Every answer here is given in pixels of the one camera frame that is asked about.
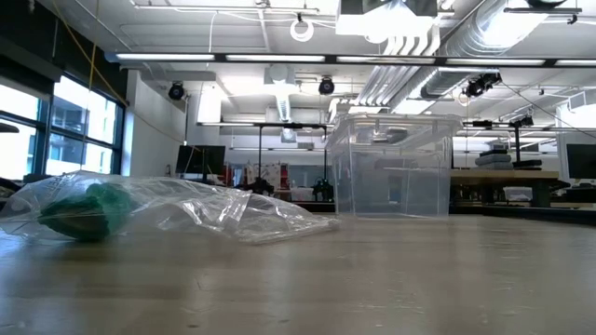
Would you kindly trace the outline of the clear plastic zip bag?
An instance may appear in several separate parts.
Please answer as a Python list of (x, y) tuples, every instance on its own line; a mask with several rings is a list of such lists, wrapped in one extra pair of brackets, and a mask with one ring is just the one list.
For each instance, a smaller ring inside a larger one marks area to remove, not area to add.
[(267, 244), (336, 231), (340, 221), (250, 191), (169, 178), (129, 182), (130, 229), (204, 234), (244, 244)]

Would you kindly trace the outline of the clear plastic container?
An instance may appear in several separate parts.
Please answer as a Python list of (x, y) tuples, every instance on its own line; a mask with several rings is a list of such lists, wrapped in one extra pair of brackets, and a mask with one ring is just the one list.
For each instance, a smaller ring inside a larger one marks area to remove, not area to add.
[(335, 211), (366, 219), (449, 215), (457, 115), (348, 114), (326, 143)]

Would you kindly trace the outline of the green bandage with white core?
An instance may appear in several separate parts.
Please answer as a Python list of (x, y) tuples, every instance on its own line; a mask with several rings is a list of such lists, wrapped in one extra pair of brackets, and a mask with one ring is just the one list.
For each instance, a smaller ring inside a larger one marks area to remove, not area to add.
[(38, 222), (79, 241), (100, 241), (118, 231), (139, 206), (121, 185), (93, 183), (83, 194), (45, 206)]

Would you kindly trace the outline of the black computer monitor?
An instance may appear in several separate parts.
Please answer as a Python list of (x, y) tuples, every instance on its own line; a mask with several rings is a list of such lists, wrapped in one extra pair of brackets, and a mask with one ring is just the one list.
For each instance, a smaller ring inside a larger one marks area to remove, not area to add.
[(596, 179), (596, 144), (568, 144), (566, 152), (571, 179)]
[(178, 151), (175, 172), (178, 174), (224, 173), (226, 148), (215, 145), (181, 145)]

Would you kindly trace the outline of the stack of grey boxes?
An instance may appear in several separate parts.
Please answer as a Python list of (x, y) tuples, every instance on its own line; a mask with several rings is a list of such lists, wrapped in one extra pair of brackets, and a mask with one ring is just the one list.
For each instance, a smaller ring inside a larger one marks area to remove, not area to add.
[(491, 150), (480, 153), (475, 160), (477, 169), (512, 170), (511, 156), (507, 150)]

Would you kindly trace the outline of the wooden background table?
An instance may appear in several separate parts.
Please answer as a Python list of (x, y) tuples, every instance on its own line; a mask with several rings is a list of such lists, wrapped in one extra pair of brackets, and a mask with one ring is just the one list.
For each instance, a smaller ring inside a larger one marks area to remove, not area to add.
[(479, 187), (481, 202), (494, 204), (494, 191), (504, 187), (530, 187), (533, 208), (550, 207), (550, 187), (559, 182), (559, 173), (543, 170), (453, 169), (451, 185)]

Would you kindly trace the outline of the white plastic bin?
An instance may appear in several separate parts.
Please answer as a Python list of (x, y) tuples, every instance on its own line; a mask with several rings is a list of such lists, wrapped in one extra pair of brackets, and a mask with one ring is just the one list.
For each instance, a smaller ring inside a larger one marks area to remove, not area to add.
[(534, 198), (531, 187), (504, 187), (503, 191), (507, 201), (530, 202)]

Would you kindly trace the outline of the black pipe frame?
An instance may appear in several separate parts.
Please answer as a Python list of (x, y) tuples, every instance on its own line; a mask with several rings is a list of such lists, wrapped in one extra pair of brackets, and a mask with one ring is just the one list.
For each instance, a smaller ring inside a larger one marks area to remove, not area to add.
[(305, 129), (309, 128), (312, 130), (322, 129), (323, 137), (327, 139), (328, 128), (333, 127), (330, 124), (305, 124), (305, 123), (247, 123), (247, 122), (197, 122), (198, 127), (257, 127), (258, 133), (258, 177), (261, 177), (262, 172), (262, 151), (263, 151), (263, 129), (265, 127), (279, 127), (284, 129)]
[(507, 150), (513, 169), (539, 169), (543, 147), (551, 138), (540, 138), (529, 119), (502, 123), (489, 120), (465, 121), (454, 137), (455, 152), (466, 157), (491, 150)]

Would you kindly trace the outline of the silver ribbed air duct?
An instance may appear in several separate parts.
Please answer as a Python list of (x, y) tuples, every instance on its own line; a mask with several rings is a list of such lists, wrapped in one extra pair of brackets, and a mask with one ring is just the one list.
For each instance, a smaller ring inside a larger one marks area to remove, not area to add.
[[(502, 56), (547, 17), (525, 0), (482, 0), (446, 40), (440, 39), (439, 27), (434, 25), (409, 46), (414, 55)], [(391, 113), (419, 114), (473, 75), (436, 67), (376, 66), (356, 104), (387, 107)]]

